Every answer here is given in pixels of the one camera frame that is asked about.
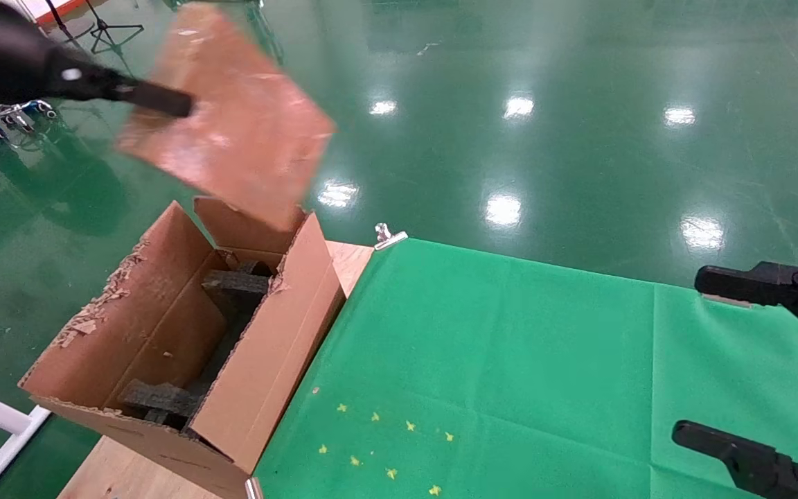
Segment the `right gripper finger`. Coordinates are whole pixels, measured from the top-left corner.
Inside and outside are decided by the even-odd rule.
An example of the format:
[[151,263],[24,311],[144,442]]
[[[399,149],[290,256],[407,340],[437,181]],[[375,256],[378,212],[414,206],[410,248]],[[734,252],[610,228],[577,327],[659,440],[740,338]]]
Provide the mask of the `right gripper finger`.
[[763,261],[741,271],[707,265],[697,272],[694,287],[707,296],[781,306],[798,319],[798,266]]
[[737,489],[763,498],[798,498],[798,462],[773,446],[688,420],[675,423],[671,439],[722,462]]

